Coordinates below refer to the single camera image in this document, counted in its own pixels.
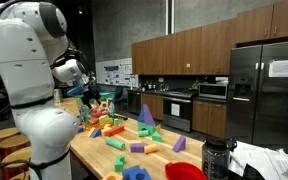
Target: red bowl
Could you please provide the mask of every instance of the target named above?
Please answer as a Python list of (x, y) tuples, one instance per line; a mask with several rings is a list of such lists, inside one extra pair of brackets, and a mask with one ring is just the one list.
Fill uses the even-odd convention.
[(168, 180), (206, 180), (199, 168), (185, 162), (166, 164), (165, 173)]

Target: lower cabinet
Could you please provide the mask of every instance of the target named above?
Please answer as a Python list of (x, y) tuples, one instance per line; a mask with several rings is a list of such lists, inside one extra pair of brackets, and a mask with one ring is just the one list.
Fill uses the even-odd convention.
[(141, 93), (141, 107), (146, 104), (154, 119), (163, 120), (163, 96)]
[(224, 137), (225, 122), (225, 104), (204, 101), (193, 102), (193, 130), (216, 137)]

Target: gray wall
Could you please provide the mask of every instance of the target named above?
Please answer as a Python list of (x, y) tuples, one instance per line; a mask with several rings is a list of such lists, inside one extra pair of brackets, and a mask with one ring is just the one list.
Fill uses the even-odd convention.
[[(281, 0), (174, 0), (175, 32)], [(165, 0), (92, 0), (95, 61), (131, 57), (131, 44), (165, 35)]]

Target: stainless steel refrigerator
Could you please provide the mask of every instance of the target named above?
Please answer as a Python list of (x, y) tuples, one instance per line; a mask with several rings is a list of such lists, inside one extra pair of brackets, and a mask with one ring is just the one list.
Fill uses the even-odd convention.
[(231, 51), (225, 136), (288, 153), (288, 42)]

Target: dishwasher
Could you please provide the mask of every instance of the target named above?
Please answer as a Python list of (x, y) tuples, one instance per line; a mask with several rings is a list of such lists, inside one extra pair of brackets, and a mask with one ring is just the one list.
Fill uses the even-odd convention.
[(141, 93), (137, 91), (127, 91), (128, 112), (140, 114), (141, 112)]

